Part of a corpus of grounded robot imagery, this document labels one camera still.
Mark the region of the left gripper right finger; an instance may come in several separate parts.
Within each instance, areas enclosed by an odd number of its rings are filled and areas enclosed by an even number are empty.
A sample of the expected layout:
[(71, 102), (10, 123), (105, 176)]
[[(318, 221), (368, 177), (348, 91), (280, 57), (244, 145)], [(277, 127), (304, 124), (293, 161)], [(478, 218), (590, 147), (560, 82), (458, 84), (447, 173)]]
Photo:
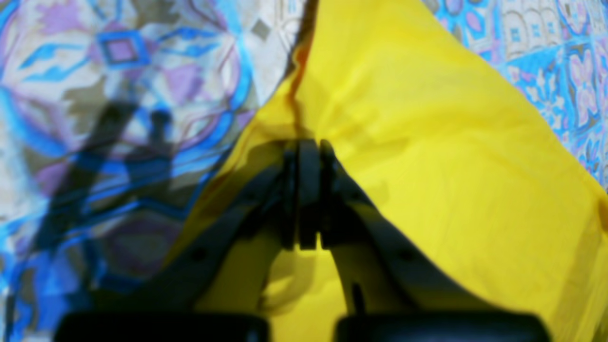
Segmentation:
[(335, 342), (549, 342), (541, 321), (465, 290), (386, 219), (328, 141), (299, 142), (299, 246), (330, 251), (347, 314)]

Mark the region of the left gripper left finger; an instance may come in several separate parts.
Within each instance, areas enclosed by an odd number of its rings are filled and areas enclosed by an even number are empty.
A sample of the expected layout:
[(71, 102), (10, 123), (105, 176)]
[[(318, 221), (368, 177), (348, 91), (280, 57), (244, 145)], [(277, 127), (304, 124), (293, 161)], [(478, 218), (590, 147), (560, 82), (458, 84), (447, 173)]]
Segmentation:
[(168, 266), (105, 308), (67, 315), (55, 342), (269, 342), (257, 314), (269, 270), (295, 245), (298, 142), (256, 146), (245, 181)]

